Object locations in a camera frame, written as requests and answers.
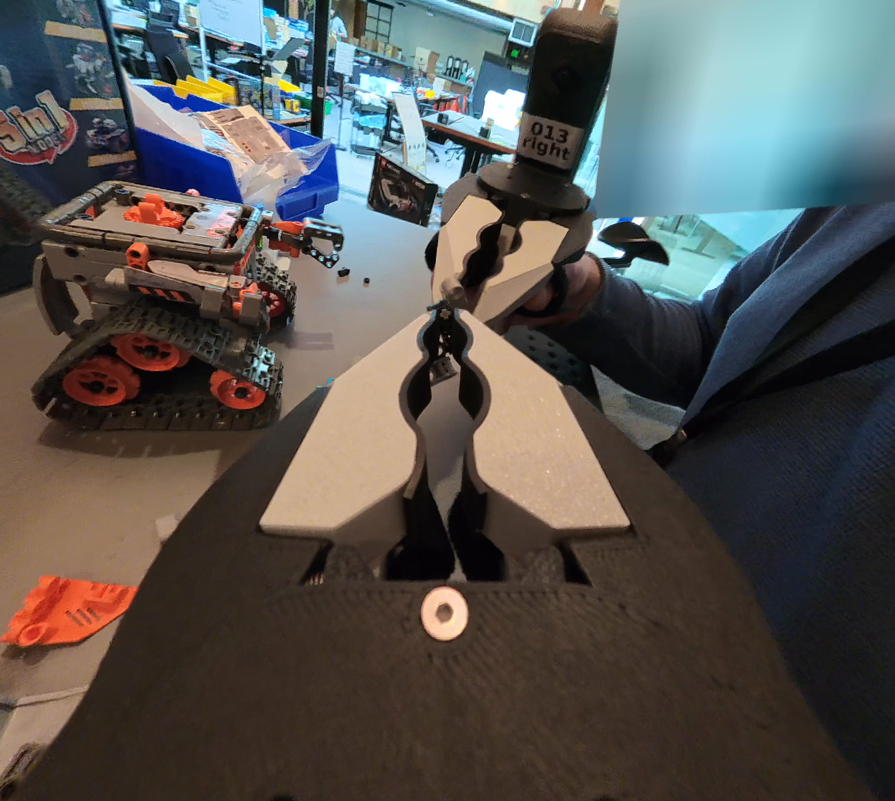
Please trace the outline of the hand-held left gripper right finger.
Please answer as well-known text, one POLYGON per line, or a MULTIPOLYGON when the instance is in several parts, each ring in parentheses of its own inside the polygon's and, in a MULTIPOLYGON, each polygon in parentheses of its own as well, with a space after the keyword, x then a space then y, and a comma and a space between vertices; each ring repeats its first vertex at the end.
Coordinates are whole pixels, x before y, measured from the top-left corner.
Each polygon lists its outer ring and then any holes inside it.
POLYGON ((482 533, 497 546, 551 546, 619 533, 630 521, 563 386, 470 313, 455 316, 466 343, 462 378, 480 404, 466 464, 485 497, 482 533))

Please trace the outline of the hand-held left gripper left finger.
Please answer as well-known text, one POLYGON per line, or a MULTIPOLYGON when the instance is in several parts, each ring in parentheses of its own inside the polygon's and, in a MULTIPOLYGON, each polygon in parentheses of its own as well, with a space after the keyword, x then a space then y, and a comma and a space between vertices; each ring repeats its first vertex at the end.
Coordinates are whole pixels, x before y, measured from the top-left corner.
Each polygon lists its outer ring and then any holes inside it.
POLYGON ((420 460, 406 392, 427 356, 419 317, 334 380, 260 520, 266 534, 394 546, 420 460))

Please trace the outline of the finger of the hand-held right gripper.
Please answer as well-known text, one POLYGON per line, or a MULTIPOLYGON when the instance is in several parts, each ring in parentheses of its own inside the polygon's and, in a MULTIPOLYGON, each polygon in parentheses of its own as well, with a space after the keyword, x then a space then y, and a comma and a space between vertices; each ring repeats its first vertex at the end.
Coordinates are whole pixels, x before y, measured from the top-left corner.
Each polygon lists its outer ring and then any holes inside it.
POLYGON ((484 281, 504 257, 504 213, 489 200, 467 196, 439 232, 431 278, 431 304, 442 301, 441 283, 456 277, 472 310, 484 281))
POLYGON ((487 278, 472 307, 480 323, 495 326, 543 288, 554 271, 568 229, 551 221, 525 221, 518 228, 519 246, 503 258, 495 275, 487 278))

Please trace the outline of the person's right hand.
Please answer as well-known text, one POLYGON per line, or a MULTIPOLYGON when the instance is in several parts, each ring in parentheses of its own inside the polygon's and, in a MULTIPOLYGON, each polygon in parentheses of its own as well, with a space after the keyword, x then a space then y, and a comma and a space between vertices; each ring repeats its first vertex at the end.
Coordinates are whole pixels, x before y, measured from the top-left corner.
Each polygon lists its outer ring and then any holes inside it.
POLYGON ((557 266, 544 287, 514 315, 544 325, 573 321, 599 291, 603 278, 601 260, 586 252, 571 263, 557 266))

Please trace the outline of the black product box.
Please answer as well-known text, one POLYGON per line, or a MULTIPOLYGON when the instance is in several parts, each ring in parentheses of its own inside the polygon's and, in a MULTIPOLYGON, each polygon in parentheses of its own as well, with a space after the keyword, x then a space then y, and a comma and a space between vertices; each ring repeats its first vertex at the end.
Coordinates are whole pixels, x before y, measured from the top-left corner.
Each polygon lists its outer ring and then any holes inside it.
POLYGON ((427 227, 438 192, 437 182, 390 155, 378 152, 374 158, 367 208, 427 227))

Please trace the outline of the black perforated panel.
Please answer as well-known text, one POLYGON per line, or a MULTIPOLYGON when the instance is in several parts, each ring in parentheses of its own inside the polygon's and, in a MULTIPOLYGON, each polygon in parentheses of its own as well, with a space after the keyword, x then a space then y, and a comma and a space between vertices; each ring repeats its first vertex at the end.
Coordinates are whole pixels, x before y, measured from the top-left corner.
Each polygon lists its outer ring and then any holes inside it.
POLYGON ((505 340, 528 359, 547 371, 562 385, 574 388, 594 408, 603 412, 599 391, 590 364, 577 358, 543 332, 515 325, 505 340))

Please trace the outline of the black pole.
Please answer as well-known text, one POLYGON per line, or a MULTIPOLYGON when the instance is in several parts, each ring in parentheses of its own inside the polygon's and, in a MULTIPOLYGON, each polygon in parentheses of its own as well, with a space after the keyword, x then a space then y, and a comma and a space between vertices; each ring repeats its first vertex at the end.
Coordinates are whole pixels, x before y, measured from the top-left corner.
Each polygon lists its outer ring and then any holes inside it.
POLYGON ((310 133, 316 138, 323 138, 325 124, 330 2, 331 0, 315 0, 310 133))

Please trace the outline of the tracked toy robot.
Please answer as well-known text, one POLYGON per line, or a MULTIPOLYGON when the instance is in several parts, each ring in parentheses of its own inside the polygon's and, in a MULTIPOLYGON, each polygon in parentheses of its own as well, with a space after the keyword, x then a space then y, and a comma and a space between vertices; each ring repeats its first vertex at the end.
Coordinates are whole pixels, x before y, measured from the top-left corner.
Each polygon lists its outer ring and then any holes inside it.
POLYGON ((269 333, 296 284, 271 252, 327 269, 342 228, 242 203, 105 181, 44 215, 32 286, 68 344, 31 398, 80 430, 248 430, 280 411, 269 333))

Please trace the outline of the orange angled panel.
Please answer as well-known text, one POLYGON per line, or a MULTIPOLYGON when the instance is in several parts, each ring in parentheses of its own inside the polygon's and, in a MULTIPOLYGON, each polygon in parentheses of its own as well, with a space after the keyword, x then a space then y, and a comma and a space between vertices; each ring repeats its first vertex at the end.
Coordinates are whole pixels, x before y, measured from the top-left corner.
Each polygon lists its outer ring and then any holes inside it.
POLYGON ((1 642, 20 648, 81 642, 123 616, 136 586, 42 575, 1 642))

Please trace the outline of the whiteboard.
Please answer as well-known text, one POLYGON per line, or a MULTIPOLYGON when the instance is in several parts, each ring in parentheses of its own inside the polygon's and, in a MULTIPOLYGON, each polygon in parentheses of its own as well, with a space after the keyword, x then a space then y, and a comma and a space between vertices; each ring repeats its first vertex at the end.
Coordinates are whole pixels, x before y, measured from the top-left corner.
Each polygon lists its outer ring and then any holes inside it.
POLYGON ((205 33, 265 49, 263 0, 198 0, 205 33))

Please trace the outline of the blue robot kit box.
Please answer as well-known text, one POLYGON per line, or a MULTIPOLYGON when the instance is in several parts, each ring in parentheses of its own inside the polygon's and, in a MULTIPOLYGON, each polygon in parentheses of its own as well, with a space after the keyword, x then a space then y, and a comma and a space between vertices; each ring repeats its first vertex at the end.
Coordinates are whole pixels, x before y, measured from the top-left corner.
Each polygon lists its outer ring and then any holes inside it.
POLYGON ((104 0, 1 0, 1 292, 31 283, 41 217, 142 178, 104 0))

